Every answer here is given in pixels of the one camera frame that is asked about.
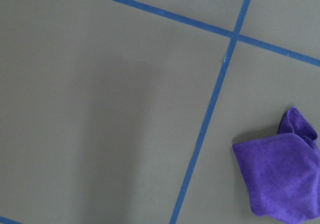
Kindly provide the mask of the purple microfiber towel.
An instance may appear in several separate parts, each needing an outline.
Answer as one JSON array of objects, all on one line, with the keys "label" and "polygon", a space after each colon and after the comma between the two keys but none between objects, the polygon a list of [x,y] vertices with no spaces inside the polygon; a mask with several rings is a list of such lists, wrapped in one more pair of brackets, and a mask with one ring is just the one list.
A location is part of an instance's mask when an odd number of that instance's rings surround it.
[{"label": "purple microfiber towel", "polygon": [[284,223],[319,217],[317,144],[316,130],[291,107],[282,116],[277,135],[233,145],[255,215]]}]

